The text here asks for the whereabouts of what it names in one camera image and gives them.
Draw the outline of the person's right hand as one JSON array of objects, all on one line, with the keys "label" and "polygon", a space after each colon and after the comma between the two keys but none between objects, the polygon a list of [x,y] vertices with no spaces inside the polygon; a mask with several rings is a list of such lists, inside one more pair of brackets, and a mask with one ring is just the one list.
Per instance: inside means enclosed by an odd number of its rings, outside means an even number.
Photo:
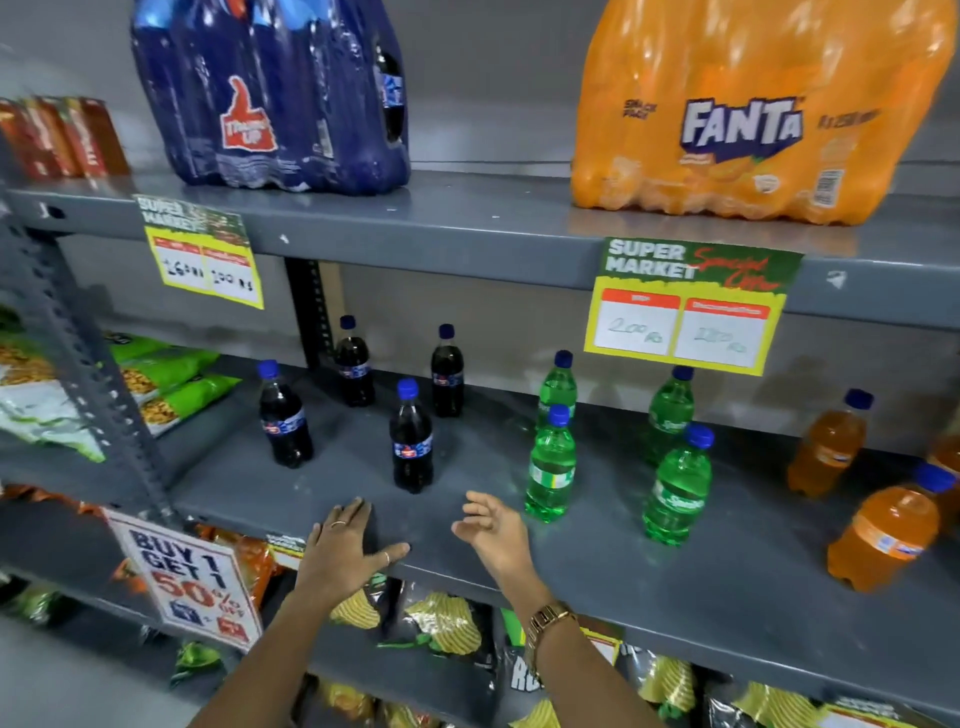
[{"label": "person's right hand", "polygon": [[537,580],[528,531],[519,512],[492,494],[467,491],[459,521],[489,521],[488,540],[472,548],[508,601]]}]

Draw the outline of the person's left hand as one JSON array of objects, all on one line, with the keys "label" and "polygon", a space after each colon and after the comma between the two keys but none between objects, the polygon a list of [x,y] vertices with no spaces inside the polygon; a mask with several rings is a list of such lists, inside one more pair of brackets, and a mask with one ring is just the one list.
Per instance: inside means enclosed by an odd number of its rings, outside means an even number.
[{"label": "person's left hand", "polygon": [[335,506],[306,540],[293,596],[329,612],[367,583],[364,538],[372,505],[357,496]]}]

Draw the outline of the person's left forearm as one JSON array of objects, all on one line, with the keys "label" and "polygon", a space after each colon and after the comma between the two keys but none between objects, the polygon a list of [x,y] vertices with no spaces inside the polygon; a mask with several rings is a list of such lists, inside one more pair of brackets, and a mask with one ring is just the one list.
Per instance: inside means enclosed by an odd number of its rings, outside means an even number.
[{"label": "person's left forearm", "polygon": [[284,728],[318,634],[347,595],[292,590],[263,636],[186,728]]}]

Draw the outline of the person's right forearm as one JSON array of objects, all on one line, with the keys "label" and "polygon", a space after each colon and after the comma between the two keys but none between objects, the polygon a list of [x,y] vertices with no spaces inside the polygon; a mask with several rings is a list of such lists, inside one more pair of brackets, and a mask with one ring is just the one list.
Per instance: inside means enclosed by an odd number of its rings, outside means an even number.
[{"label": "person's right forearm", "polygon": [[[555,600],[536,576],[509,602],[524,628],[537,610]],[[537,680],[551,699],[560,728],[666,728],[579,623],[564,620],[552,626],[543,637],[536,665]]]}]

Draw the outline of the black yellow chips packet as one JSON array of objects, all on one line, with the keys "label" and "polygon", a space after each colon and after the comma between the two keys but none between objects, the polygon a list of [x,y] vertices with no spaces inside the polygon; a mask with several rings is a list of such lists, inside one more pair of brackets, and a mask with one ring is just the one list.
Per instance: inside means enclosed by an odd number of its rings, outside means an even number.
[{"label": "black yellow chips packet", "polygon": [[754,681],[708,683],[703,701],[709,728],[818,728],[822,713],[810,698]]},{"label": "black yellow chips packet", "polygon": [[332,610],[330,621],[365,631],[377,630],[390,616],[391,610],[390,578],[382,572],[376,572],[363,588],[356,590]]},{"label": "black yellow chips packet", "polygon": [[401,582],[377,646],[427,650],[488,672],[498,662],[491,606],[410,580]]},{"label": "black yellow chips packet", "polygon": [[641,699],[665,722],[681,722],[696,707],[696,682],[691,664],[623,644],[618,665]]}]

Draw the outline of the small green soda bottle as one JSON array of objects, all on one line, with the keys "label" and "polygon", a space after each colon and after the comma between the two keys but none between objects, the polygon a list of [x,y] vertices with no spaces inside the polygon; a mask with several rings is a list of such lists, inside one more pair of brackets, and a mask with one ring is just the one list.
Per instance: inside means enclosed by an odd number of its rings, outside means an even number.
[{"label": "small green soda bottle", "polygon": [[547,425],[550,408],[554,405],[566,406],[569,422],[572,423],[578,400],[578,387],[572,373],[573,353],[568,349],[556,352],[554,366],[541,384],[537,403],[536,430]]},{"label": "small green soda bottle", "polygon": [[692,367],[675,366],[669,380],[652,398],[641,441],[643,458],[651,467],[661,464],[693,421],[693,377]]},{"label": "small green soda bottle", "polygon": [[529,460],[529,480],[524,497],[528,514],[551,524],[570,506],[577,466],[577,446],[570,431],[570,407],[552,404],[545,424],[534,436]]},{"label": "small green soda bottle", "polygon": [[679,547],[703,512],[714,480],[710,450],[714,431],[690,422],[677,446],[661,460],[642,513],[646,536]]}]

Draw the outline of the small yellow shelf label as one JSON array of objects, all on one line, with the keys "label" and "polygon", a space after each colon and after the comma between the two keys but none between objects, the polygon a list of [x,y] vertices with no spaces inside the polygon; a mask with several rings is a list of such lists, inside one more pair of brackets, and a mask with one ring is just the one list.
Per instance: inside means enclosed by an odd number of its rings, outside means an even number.
[{"label": "small yellow shelf label", "polygon": [[265,543],[275,563],[293,572],[298,572],[306,551],[306,540],[276,533],[268,533]]}]

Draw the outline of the small cola bottle blue cap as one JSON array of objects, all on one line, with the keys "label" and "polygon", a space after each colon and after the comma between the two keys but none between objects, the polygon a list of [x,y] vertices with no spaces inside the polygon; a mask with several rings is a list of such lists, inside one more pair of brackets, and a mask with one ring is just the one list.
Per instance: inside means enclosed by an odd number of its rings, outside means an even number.
[{"label": "small cola bottle blue cap", "polygon": [[456,345],[452,323],[438,327],[438,346],[431,356],[432,401],[439,418],[456,418],[464,406],[464,357]]},{"label": "small cola bottle blue cap", "polygon": [[376,402],[376,391],[368,345],[359,335],[353,315],[342,315],[340,328],[342,338],[336,346],[334,362],[342,398],[349,407],[370,407]]},{"label": "small cola bottle blue cap", "polygon": [[404,377],[397,383],[399,408],[390,419],[394,484],[419,494],[434,480],[432,420],[420,402],[419,383]]},{"label": "small cola bottle blue cap", "polygon": [[259,361],[257,372],[261,380],[258,415],[272,458],[288,469],[303,467],[314,456],[303,401],[282,375],[278,361]]}]

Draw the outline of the gold wristwatch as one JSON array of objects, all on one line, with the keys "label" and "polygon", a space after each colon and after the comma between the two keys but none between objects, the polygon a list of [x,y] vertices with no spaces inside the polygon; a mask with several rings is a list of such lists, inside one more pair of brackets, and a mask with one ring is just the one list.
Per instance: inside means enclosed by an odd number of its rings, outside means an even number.
[{"label": "gold wristwatch", "polygon": [[537,660],[543,639],[552,626],[563,621],[572,621],[578,624],[579,618],[568,603],[555,599],[536,610],[523,629],[524,662],[529,673],[534,675],[535,678],[540,678]]}]

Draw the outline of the grey metal shelf board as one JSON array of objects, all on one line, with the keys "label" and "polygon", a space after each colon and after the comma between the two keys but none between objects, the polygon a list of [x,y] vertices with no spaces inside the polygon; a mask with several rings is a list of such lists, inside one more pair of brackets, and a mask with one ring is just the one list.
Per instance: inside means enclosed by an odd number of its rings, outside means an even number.
[{"label": "grey metal shelf board", "polygon": [[960,333],[960,200],[892,196],[866,224],[751,222],[581,209],[560,178],[415,171],[378,197],[189,186],[171,173],[23,182],[24,225],[142,237],[136,194],[238,213],[255,253],[589,290],[608,237],[715,242],[803,255],[789,313]]},{"label": "grey metal shelf board", "polygon": [[[304,404],[315,455],[288,468],[258,417],[256,363],[225,357],[243,377],[224,399],[158,441],[181,516],[265,538],[302,538],[330,507],[373,507],[369,542],[412,547],[396,577],[506,605],[474,551],[451,532],[467,491],[522,511],[534,445],[533,394],[469,386],[458,418],[434,424],[432,484],[394,482],[390,418],[398,373],[374,373],[375,403],[348,407],[331,370],[285,368]],[[642,531],[654,473],[642,459],[638,412],[579,404],[577,466],[565,515],[529,520],[535,568],[580,614],[620,625],[632,644],[822,699],[885,698],[960,728],[960,540],[938,540],[894,582],[857,592],[829,576],[826,549],[858,505],[918,464],[860,453],[820,500],[788,491],[794,438],[714,428],[713,480],[688,541]]]},{"label": "grey metal shelf board", "polygon": [[183,474],[174,452],[141,423],[108,425],[94,442],[104,451],[102,463],[59,443],[28,443],[0,430],[0,483],[35,486],[129,515],[160,512],[152,491],[167,494]]}]

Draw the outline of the orange snack packet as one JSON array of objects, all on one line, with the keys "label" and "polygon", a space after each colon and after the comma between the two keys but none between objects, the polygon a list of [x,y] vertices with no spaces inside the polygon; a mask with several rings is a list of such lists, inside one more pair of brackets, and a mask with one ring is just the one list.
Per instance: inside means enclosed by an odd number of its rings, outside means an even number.
[{"label": "orange snack packet", "polygon": [[198,524],[195,530],[200,539],[233,550],[253,606],[260,611],[272,580],[282,571],[270,546],[263,540],[210,525]]}]

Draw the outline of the white red promotion sign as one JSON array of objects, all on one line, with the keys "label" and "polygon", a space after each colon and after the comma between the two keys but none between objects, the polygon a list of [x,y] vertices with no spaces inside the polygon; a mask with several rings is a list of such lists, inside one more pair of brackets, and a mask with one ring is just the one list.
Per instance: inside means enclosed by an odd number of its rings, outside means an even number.
[{"label": "white red promotion sign", "polygon": [[104,509],[163,625],[248,653],[263,629],[234,549]]}]

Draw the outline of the black perforated shelf upright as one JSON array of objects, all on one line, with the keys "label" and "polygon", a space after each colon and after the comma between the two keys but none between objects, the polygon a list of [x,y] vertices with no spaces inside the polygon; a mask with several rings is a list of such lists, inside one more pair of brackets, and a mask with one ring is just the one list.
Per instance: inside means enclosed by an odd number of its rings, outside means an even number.
[{"label": "black perforated shelf upright", "polygon": [[320,262],[283,258],[306,369],[317,371],[334,351],[333,327]]}]

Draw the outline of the large yellow green price tag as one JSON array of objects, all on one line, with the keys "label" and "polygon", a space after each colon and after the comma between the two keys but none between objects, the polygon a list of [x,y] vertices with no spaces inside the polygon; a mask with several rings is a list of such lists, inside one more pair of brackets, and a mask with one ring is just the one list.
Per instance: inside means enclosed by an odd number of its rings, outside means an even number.
[{"label": "large yellow green price tag", "polygon": [[802,253],[606,237],[583,350],[760,377]]}]

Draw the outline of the small yellow green price tag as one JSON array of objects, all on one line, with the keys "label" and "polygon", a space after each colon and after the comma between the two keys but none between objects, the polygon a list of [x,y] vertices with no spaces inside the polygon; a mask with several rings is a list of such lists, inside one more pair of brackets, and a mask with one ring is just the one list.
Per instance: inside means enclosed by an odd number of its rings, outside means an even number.
[{"label": "small yellow green price tag", "polygon": [[136,194],[162,283],[264,310],[255,255],[239,214]]}]

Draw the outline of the small orange soda bottle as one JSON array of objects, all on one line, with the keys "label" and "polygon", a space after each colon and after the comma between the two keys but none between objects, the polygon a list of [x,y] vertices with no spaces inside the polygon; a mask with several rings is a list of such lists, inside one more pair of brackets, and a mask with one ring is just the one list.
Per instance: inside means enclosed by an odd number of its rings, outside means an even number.
[{"label": "small orange soda bottle", "polygon": [[827,573],[861,593],[890,584],[936,541],[937,498],[956,480],[951,470],[921,462],[907,480],[869,495],[827,548]]},{"label": "small orange soda bottle", "polygon": [[941,434],[931,444],[927,462],[948,471],[954,479],[949,489],[936,495],[941,516],[941,532],[947,533],[960,517],[960,402]]},{"label": "small orange soda bottle", "polygon": [[791,491],[816,499],[834,490],[864,447],[874,400],[865,390],[848,389],[842,407],[812,423],[787,467]]}]

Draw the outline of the white green snack packet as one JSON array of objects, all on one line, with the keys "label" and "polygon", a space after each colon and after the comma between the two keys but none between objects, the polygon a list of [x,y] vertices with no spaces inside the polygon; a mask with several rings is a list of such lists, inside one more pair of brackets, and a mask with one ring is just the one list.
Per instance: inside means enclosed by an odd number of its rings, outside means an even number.
[{"label": "white green snack packet", "polygon": [[0,431],[30,444],[61,445],[106,460],[94,433],[38,345],[0,328]]}]

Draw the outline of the blue shrink-wrapped cola pack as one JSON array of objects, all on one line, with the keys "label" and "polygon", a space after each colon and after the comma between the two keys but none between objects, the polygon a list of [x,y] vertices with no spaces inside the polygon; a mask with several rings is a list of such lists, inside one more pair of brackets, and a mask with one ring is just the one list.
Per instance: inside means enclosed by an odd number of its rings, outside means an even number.
[{"label": "blue shrink-wrapped cola pack", "polygon": [[383,0],[135,0],[130,44],[190,186],[375,196],[411,177]]}]

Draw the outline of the orange shrink-wrapped soda pack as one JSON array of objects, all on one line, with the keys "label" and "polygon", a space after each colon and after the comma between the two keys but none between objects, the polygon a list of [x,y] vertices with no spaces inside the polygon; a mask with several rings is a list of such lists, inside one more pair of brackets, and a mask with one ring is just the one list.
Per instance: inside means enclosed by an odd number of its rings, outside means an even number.
[{"label": "orange shrink-wrapped soda pack", "polygon": [[581,209],[863,224],[954,56],[958,0],[607,0]]}]

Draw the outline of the row of red cartons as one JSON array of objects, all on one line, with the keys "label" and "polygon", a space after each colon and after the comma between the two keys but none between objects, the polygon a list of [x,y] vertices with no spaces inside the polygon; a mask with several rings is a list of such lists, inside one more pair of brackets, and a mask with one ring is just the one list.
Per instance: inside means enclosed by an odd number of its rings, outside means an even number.
[{"label": "row of red cartons", "polygon": [[106,104],[86,96],[0,96],[0,134],[34,181],[129,177]]}]

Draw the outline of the grey perforated shelf post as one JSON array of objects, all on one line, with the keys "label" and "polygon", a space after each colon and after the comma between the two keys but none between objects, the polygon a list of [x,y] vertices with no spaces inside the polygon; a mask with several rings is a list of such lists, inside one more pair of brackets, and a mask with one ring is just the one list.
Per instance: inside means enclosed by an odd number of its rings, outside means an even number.
[{"label": "grey perforated shelf post", "polygon": [[[105,436],[107,426],[140,424],[149,433],[100,327],[85,307],[57,236],[25,225],[14,212],[11,188],[24,182],[0,133],[0,302],[16,310],[94,436]],[[160,511],[131,516],[167,528],[184,527],[186,521],[168,492],[151,492]]]}]

